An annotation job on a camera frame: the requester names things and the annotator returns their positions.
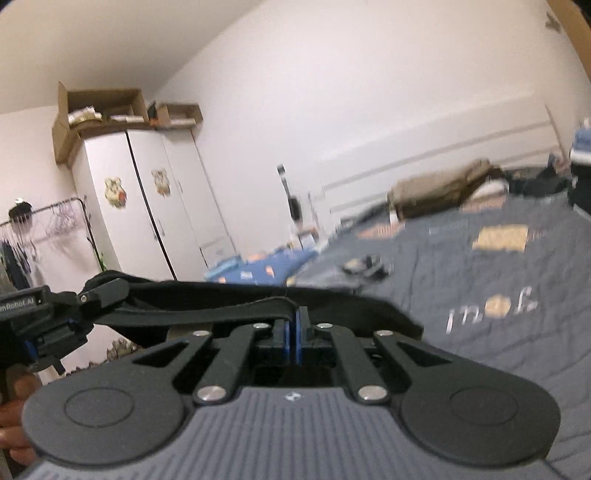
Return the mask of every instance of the sticker on wardrobe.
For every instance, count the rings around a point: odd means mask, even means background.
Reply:
[[[156,191],[159,195],[167,197],[170,195],[170,181],[166,169],[152,170],[152,176],[154,177],[154,185],[156,185]]]
[[[127,202],[127,194],[121,186],[121,179],[119,177],[107,177],[105,179],[106,190],[105,198],[115,208],[125,207]]]

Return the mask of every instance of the white wardrobe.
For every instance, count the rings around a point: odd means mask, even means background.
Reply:
[[[235,253],[188,130],[84,140],[72,174],[109,269],[198,281]]]

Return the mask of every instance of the bed headboard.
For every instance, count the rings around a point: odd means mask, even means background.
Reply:
[[[384,202],[399,180],[488,158],[503,167],[546,165],[561,153],[550,114],[536,95],[503,99],[390,132],[316,164],[310,203],[329,234],[342,219]]]

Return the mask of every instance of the bed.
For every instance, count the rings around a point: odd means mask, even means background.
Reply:
[[[418,144],[428,132],[430,150]],[[560,145],[534,95],[452,113],[336,153],[318,165],[310,194],[319,225],[385,200],[397,180],[488,157],[543,165]],[[505,195],[390,224],[388,212],[334,234],[295,284],[349,288],[393,302],[422,323],[428,343],[537,382],[562,422],[548,461],[565,478],[591,476],[591,221],[565,194]],[[379,255],[383,279],[345,274],[352,258]]]

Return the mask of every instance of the white wall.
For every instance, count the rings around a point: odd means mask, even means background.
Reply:
[[[543,0],[269,0],[218,36],[156,95],[196,101],[197,146],[243,254],[287,238],[275,167],[301,172],[422,116],[537,91],[560,140],[591,113],[591,87]]]
[[[33,208],[58,202],[76,194],[72,174],[54,161],[51,126],[57,107],[48,106],[0,115],[0,222],[8,220],[14,200],[22,197]],[[80,291],[100,269],[83,229],[68,235],[48,237],[44,225],[50,214],[34,220],[33,236],[39,252],[35,265],[37,284],[53,291]],[[102,361],[111,342],[118,338],[107,327],[95,327],[89,343],[64,360],[68,370]]]

